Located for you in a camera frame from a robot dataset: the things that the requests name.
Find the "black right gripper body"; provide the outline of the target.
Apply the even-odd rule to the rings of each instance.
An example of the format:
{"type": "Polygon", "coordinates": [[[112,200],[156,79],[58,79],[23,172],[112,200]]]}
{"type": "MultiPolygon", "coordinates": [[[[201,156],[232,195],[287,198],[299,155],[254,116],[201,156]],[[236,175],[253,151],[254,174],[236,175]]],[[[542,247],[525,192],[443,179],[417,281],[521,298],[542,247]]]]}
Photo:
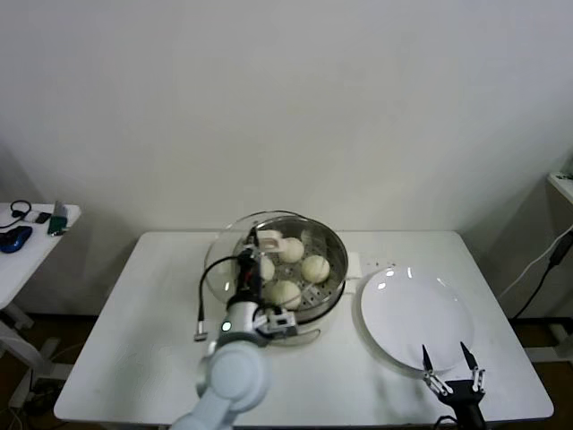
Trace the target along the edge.
{"type": "Polygon", "coordinates": [[[439,392],[438,400],[452,408],[459,429],[486,429],[479,403],[484,397],[484,389],[474,390],[470,380],[447,381],[452,392],[439,392]]]}

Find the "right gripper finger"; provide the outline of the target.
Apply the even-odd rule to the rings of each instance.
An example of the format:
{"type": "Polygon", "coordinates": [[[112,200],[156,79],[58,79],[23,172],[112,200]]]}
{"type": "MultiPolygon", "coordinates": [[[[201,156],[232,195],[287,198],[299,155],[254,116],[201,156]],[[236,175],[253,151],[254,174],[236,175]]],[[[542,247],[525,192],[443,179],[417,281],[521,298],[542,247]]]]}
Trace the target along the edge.
{"type": "Polygon", "coordinates": [[[476,393],[484,393],[483,380],[485,370],[477,364],[474,354],[463,341],[460,341],[460,347],[462,348],[466,364],[472,373],[472,391],[476,393]]]}
{"type": "Polygon", "coordinates": [[[436,374],[425,345],[422,345],[422,351],[424,382],[435,395],[451,395],[452,388],[436,374]]]}

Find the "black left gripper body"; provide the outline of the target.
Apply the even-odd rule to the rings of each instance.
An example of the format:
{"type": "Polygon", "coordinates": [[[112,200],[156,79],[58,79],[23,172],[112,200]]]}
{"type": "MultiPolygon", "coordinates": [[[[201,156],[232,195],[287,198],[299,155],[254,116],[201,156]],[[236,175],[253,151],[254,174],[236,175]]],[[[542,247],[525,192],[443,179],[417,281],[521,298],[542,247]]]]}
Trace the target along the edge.
{"type": "Polygon", "coordinates": [[[245,247],[236,258],[238,273],[235,284],[236,302],[262,303],[261,254],[257,248],[245,247]]]}

